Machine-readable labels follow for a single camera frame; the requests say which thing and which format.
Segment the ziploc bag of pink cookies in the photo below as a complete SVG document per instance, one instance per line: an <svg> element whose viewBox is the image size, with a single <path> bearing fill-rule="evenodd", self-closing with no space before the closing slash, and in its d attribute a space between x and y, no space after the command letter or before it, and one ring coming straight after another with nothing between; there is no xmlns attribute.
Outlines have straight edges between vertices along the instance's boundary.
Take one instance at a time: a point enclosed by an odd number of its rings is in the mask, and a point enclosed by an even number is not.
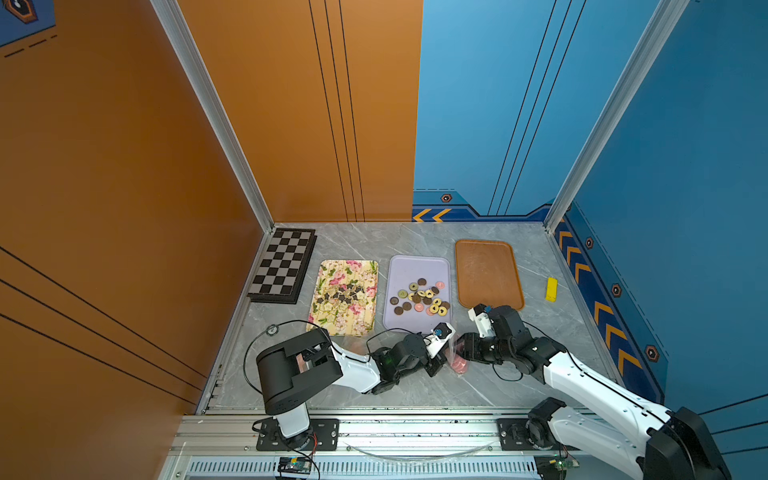
<svg viewBox="0 0 768 480"><path fill-rule="evenodd" d="M469 369L469 361L462 356L464 350L465 341L459 339L450 347L447 355L451 369L459 376L464 375Z"/></svg>

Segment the ziploc bag of beige cookies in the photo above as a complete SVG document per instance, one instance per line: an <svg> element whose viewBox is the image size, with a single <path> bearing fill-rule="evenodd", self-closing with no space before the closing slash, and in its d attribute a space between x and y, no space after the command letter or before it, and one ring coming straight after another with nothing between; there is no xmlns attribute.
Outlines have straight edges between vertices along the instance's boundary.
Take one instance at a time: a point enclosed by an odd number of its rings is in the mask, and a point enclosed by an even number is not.
<svg viewBox="0 0 768 480"><path fill-rule="evenodd" d="M368 347L366 346L365 338L353 336L336 336L334 341L344 350L353 352L358 355L368 355Z"/></svg>

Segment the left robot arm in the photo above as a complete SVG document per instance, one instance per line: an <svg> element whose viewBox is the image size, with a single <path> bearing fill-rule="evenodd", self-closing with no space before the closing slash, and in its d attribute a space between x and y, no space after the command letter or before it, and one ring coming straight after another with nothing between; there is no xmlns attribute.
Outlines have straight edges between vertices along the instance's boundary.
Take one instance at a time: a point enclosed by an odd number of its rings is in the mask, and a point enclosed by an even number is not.
<svg viewBox="0 0 768 480"><path fill-rule="evenodd" d="M433 377L446 363L444 350L454 335L453 327L441 322L426 334L407 331L394 346L360 355L340 347L328 330L313 327L263 350L256 357L259 384L251 386L262 395L269 417L259 433L285 450L329 440L329 425L310 419L310 399L330 386L378 395L419 371Z"/></svg>

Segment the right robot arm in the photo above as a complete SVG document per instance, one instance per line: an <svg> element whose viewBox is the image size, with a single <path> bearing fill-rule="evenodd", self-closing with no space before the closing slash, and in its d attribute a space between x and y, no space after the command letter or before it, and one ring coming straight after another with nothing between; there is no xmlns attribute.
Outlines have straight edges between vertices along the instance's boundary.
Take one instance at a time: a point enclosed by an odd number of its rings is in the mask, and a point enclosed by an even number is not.
<svg viewBox="0 0 768 480"><path fill-rule="evenodd" d="M457 342L468 362L509 362L524 376L557 390L591 411L585 416L548 397L528 413L528 442L536 449L574 447L633 479L728 479L730 470L703 419L667 407L610 381L544 332L531 333L510 306L478 304L475 324Z"/></svg>

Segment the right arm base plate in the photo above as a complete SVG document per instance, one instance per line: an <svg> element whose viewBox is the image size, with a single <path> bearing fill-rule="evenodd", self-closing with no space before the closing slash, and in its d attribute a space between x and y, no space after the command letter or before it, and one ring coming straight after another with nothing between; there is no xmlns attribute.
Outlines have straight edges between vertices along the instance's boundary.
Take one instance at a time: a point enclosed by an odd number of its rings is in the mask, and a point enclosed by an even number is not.
<svg viewBox="0 0 768 480"><path fill-rule="evenodd" d="M527 420L524 418L502 417L496 420L500 447L503 451L541 450L533 441Z"/></svg>

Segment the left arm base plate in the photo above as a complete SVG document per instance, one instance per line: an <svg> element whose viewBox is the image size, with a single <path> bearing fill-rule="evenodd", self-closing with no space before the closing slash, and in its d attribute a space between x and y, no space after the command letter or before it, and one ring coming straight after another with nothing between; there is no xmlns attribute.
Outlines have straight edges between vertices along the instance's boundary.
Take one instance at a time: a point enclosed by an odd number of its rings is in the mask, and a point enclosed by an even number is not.
<svg viewBox="0 0 768 480"><path fill-rule="evenodd" d="M255 421L251 430L256 436L258 451L335 451L339 438L338 419L311 418L309 428L293 437L283 435L274 418Z"/></svg>

